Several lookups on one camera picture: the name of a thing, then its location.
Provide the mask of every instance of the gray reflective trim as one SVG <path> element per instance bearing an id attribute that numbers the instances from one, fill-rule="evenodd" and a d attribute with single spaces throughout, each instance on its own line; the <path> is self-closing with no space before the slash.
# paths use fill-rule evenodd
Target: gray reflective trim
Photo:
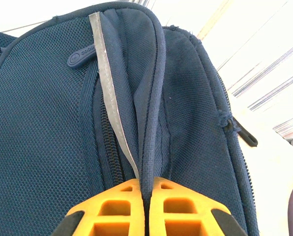
<path id="1" fill-rule="evenodd" d="M 139 178 L 137 166 L 130 152 L 130 149 L 125 137 L 125 133 L 121 124 L 121 119 L 120 119 L 120 114 L 119 114 L 119 109 L 118 109 L 118 104 L 116 99 L 116 92 L 113 86 L 106 46 L 105 46 L 105 42 L 103 39 L 102 30 L 101 30 L 99 12 L 89 15 L 89 19 L 91 22 L 93 35 L 94 35 L 94 45 L 97 52 L 100 83 L 102 87 L 103 100 L 106 106 L 108 118 L 113 128 L 113 131 L 116 134 L 119 145 L 134 170 L 135 177 Z"/>

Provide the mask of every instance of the zipper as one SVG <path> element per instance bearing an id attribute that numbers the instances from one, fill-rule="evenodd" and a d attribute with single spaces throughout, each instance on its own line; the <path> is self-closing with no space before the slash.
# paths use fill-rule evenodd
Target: zipper
<path id="1" fill-rule="evenodd" d="M 228 107 L 230 109 L 230 102 L 229 102 L 229 97 L 228 97 L 228 93 L 227 93 L 227 90 L 225 88 L 225 85 L 224 85 L 224 82 L 222 80 L 222 78 L 220 77 L 219 73 L 217 72 L 217 76 L 221 82 L 221 85 L 222 85 L 222 88 L 223 88 L 223 91 L 225 93 L 225 97 L 226 97 L 226 101 L 227 101 L 227 104 L 228 104 Z M 228 127 L 228 129 L 230 128 L 234 128 L 233 126 L 233 123 L 231 120 L 228 120 L 228 126 L 232 126 L 232 127 Z M 239 149 L 240 149 L 240 152 L 243 156 L 243 161 L 244 161 L 244 164 L 245 164 L 245 168 L 246 168 L 246 171 L 247 171 L 247 175 L 248 175 L 248 180 L 249 180 L 249 184 L 250 184 L 250 188 L 251 188 L 251 194 L 252 194 L 252 197 L 253 197 L 253 202 L 254 202 L 254 207 L 255 207 L 255 210 L 256 210 L 256 201 L 255 201 L 255 193 L 254 193 L 254 188 L 253 188 L 253 184 L 252 184 L 252 181 L 251 181 L 251 176 L 250 176 L 250 172 L 249 172 L 249 169 L 248 169 L 248 165 L 247 165 L 247 162 L 246 162 L 246 159 L 245 159 L 245 156 L 239 146 Z"/>
<path id="2" fill-rule="evenodd" d="M 104 146 L 106 148 L 106 153 L 111 169 L 111 175 L 115 185 L 124 182 L 124 174 L 121 168 L 121 160 L 117 145 L 116 135 L 111 127 L 110 121 L 108 119 L 107 110 L 105 103 L 103 101 L 103 95 L 101 95 L 101 125 L 102 133 L 104 139 Z"/>

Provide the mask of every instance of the yellow plastic object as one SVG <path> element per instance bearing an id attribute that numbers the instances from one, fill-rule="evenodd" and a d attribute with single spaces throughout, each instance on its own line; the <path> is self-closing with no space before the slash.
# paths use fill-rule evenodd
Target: yellow plastic object
<path id="1" fill-rule="evenodd" d="M 221 203 L 156 177 L 150 205 L 150 236 L 224 236 L 212 209 L 230 214 Z"/>
<path id="2" fill-rule="evenodd" d="M 143 236 L 145 221 L 139 180 L 131 179 L 76 206 L 85 212 L 73 236 Z"/>

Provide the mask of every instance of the navy blue backpack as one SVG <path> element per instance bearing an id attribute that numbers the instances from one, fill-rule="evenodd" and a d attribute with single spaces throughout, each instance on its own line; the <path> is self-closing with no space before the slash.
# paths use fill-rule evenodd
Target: navy blue backpack
<path id="1" fill-rule="evenodd" d="M 154 177 L 259 235 L 227 92 L 200 40 L 147 8 L 94 5 L 0 33 L 0 236 L 50 235 L 74 205 Z"/>

